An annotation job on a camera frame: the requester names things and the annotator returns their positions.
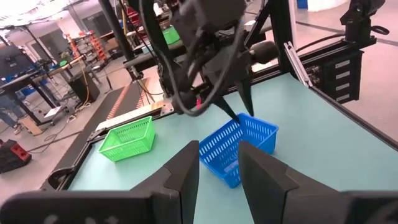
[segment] concrete floor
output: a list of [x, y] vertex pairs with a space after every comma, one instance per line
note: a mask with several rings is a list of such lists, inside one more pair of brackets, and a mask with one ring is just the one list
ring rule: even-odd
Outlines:
[[[297, 21], [316, 25], [318, 27], [314, 28], [297, 25], [297, 46], [300, 47], [314, 40], [332, 35], [334, 34], [333, 29], [342, 30], [343, 26], [340, 25], [339, 18], [344, 14], [347, 8], [348, 4], [322, 12], [298, 10], [296, 15]], [[383, 42], [389, 44], [378, 43], [377, 45], [364, 49], [365, 54], [363, 55], [362, 64], [360, 100], [344, 105], [395, 140], [398, 139], [398, 119], [396, 119], [396, 115], [398, 114], [398, 107], [396, 106], [398, 91], [394, 91], [396, 86], [398, 86], [398, 74], [395, 69], [393, 69], [396, 63], [396, 55], [398, 55], [398, 44], [396, 44], [398, 43], [398, 27], [394, 26], [393, 18], [393, 15], [396, 14], [396, 10], [398, 10], [398, 2], [395, 0], [387, 0], [385, 6], [373, 16], [373, 25], [380, 25], [390, 29], [391, 34], [388, 36], [376, 35], [384, 40], [389, 40]], [[272, 32], [267, 33], [267, 38], [272, 39]], [[330, 42], [324, 42], [307, 50], [321, 47]], [[121, 88], [130, 82], [127, 71], [121, 69], [122, 61], [122, 58], [112, 61], [105, 69], [114, 89]], [[156, 68], [146, 70], [144, 75], [146, 78], [150, 78], [148, 86], [149, 91], [160, 93], [161, 88], [157, 81], [158, 76]], [[101, 77], [101, 80], [103, 82], [101, 85], [101, 97], [89, 108], [79, 113], [77, 119], [69, 123], [57, 138], [62, 138], [63, 136], [83, 129], [89, 117], [103, 101], [103, 95], [109, 90], [105, 77]], [[56, 89], [64, 85], [61, 78], [57, 78], [56, 81], [59, 83]], [[63, 92], [66, 90], [67, 88], [65, 87], [59, 91]], [[154, 96], [154, 98], [160, 100], [162, 96]], [[27, 101], [32, 103], [30, 106], [31, 108], [38, 104], [39, 107], [36, 109], [39, 108], [45, 111], [49, 108], [45, 103], [41, 103], [42, 99], [36, 93], [28, 96]], [[14, 135], [12, 129], [9, 128], [0, 133], [0, 138], [3, 140], [16, 140], [25, 149], [32, 149], [45, 144], [44, 139], [47, 136], [59, 132], [65, 125], [67, 117], [68, 116], [61, 116], [56, 126], [50, 126], [48, 130], [40, 136], [33, 137], [26, 131]], [[4, 123], [0, 122], [0, 132], [4, 128], [6, 128], [6, 126]], [[38, 189], [75, 138], [76, 136], [72, 136], [56, 142], [43, 153], [33, 154], [33, 160], [29, 165], [1, 174], [0, 204], [2, 204], [5, 199], [18, 192]]]

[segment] computer tower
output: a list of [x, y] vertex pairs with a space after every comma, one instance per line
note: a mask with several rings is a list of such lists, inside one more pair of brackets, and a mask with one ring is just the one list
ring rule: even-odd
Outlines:
[[88, 73], [85, 74], [79, 73], [74, 76], [69, 82], [70, 88], [76, 93], [77, 97], [79, 97], [81, 102], [85, 102], [87, 99], [87, 87], [88, 87], [88, 103], [94, 102], [98, 96], [100, 95], [100, 89], [95, 85], [93, 79], [90, 77]]

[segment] desk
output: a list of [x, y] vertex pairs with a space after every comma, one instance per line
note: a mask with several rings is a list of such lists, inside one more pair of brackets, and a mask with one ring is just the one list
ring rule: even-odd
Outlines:
[[[52, 76], [54, 76], [54, 75], [56, 75], [56, 74], [58, 74], [58, 73], [60, 73], [61, 71], [59, 70], [59, 71], [56, 71], [56, 70], [58, 70], [58, 69], [63, 69], [63, 70], [65, 70], [63, 67], [61, 67], [61, 68], [57, 68], [57, 69], [55, 69], [55, 70], [52, 70], [51, 72], [49, 72], [48, 74], [46, 74], [46, 75], [41, 75], [41, 76], [39, 76], [39, 77], [35, 77], [35, 78], [33, 78], [32, 80], [33, 80], [33, 82], [35, 82], [35, 83], [38, 83], [39, 81], [42, 81], [43, 79], [46, 79], [46, 78], [48, 78], [48, 77], [52, 77]], [[85, 66], [84, 68], [83, 68], [83, 70], [85, 71], [85, 73], [90, 73], [91, 72], [91, 66]], [[70, 81], [70, 78], [65, 78], [65, 81], [66, 82], [69, 82]]]
[[[398, 153], [290, 75], [252, 86], [255, 115], [279, 126], [274, 156], [336, 190], [397, 190]], [[238, 93], [225, 96], [245, 111]], [[69, 190], [129, 190], [192, 139], [204, 139], [230, 120], [215, 106], [197, 118], [170, 115], [154, 121], [151, 152], [117, 163], [96, 143]], [[200, 164], [195, 223], [252, 223], [241, 186], [229, 189]]]
[[84, 57], [84, 56], [81, 55], [81, 56], [77, 57], [76, 59], [73, 59], [71, 62], [67, 63], [66, 65], [64, 65], [64, 66], [62, 66], [62, 67], [59, 67], [59, 68], [56, 68], [56, 69], [54, 69], [54, 70], [49, 71], [48, 74], [46, 74], [46, 76], [52, 77], [52, 76], [54, 76], [54, 75], [56, 75], [56, 74], [58, 74], [58, 73], [61, 73], [61, 72], [64, 72], [64, 71], [65, 71], [65, 72], [68, 73], [68, 75], [70, 76], [70, 78], [72, 78], [73, 75], [70, 73], [69, 68], [70, 68], [72, 65], [78, 63], [83, 57]]
[[56, 108], [57, 106], [59, 106], [58, 103], [53, 103], [48, 96], [39, 88], [38, 84], [36, 84], [36, 82], [34, 82], [31, 77], [33, 77], [34, 75], [36, 75], [37, 73], [30, 73], [30, 74], [26, 74], [23, 75], [9, 83], [6, 83], [3, 86], [0, 86], [1, 90], [4, 90], [4, 92], [0, 93], [0, 95], [8, 95], [10, 96], [17, 104], [18, 106], [20, 106], [25, 112], [26, 114], [28, 114], [28, 116], [30, 116], [33, 121], [38, 125], [43, 125], [49, 122], [52, 122], [51, 120], [48, 121], [44, 121], [41, 122], [36, 116], [35, 114], [33, 114], [30, 109], [28, 107], [25, 106], [25, 104], [18, 99], [18, 96], [15, 94], [16, 91], [20, 90], [21, 88], [24, 88], [28, 85], [32, 85], [33, 88], [35, 88], [35, 90], [39, 93], [39, 95], [45, 100], [46, 103], [49, 104], [49, 106], [51, 108]]

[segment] blue bin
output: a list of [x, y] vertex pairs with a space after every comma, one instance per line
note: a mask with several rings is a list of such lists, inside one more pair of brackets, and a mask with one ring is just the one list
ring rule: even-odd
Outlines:
[[308, 0], [297, 0], [298, 9], [308, 9]]
[[199, 159], [218, 178], [235, 188], [241, 183], [238, 146], [248, 141], [268, 154], [275, 150], [278, 126], [246, 114], [238, 114], [241, 124], [233, 119], [199, 144]]

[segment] workbench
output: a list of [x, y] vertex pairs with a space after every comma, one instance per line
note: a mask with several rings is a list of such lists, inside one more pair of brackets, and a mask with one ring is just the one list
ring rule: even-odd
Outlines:
[[69, 68], [71, 68], [72, 65], [78, 63], [83, 57], [84, 57], [84, 56], [81, 55], [81, 56], [79, 56], [79, 57], [73, 59], [72, 61], [68, 62], [66, 65], [64, 65], [64, 66], [62, 66], [62, 67], [59, 67], [59, 68], [56, 68], [56, 69], [54, 69], [54, 70], [51, 70], [51, 71], [49, 71], [48, 74], [46, 74], [45, 76], [47, 76], [47, 77], [52, 77], [52, 76], [54, 76], [54, 75], [56, 75], [56, 74], [58, 74], [58, 73], [61, 73], [63, 79], [65, 79], [65, 81], [67, 81], [68, 78], [67, 78], [65, 75], [63, 75], [62, 72], [66, 72], [66, 73], [69, 75], [69, 78], [72, 78], [72, 77], [73, 77], [73, 74], [69, 71]]
[[7, 95], [9, 96], [12, 100], [14, 100], [18, 106], [20, 106], [25, 113], [33, 119], [33, 121], [38, 125], [43, 125], [43, 124], [47, 124], [47, 123], [51, 123], [52, 120], [51, 119], [47, 119], [45, 121], [41, 121], [39, 120], [35, 114], [33, 114], [33, 112], [30, 111], [30, 109], [28, 107], [25, 106], [24, 102], [22, 102], [18, 96], [15, 94], [16, 91], [25, 88], [29, 85], [31, 85], [38, 93], [39, 95], [44, 99], [44, 101], [51, 107], [51, 108], [56, 108], [57, 106], [59, 106], [59, 104], [57, 102], [53, 102], [51, 100], [51, 98], [49, 98], [49, 96], [47, 96], [44, 91], [42, 91], [39, 87], [39, 81], [37, 80], [37, 82], [33, 81], [32, 77], [36, 76], [38, 74], [38, 72], [33, 72], [33, 73], [29, 73], [26, 75], [23, 75], [9, 83], [4, 84], [3, 86], [0, 86], [0, 96], [1, 95]]
[[[237, 92], [224, 97], [235, 112], [245, 112]], [[257, 118], [279, 126], [273, 156], [282, 162], [339, 191], [398, 189], [396, 144], [291, 75], [253, 85], [252, 100]], [[216, 106], [197, 118], [160, 117], [154, 120], [151, 152], [117, 163], [98, 153], [101, 141], [93, 141], [76, 159], [74, 174], [63, 181], [70, 183], [62, 189], [129, 190], [191, 140], [203, 140], [229, 120]], [[195, 223], [252, 223], [241, 185], [229, 189], [200, 164]]]

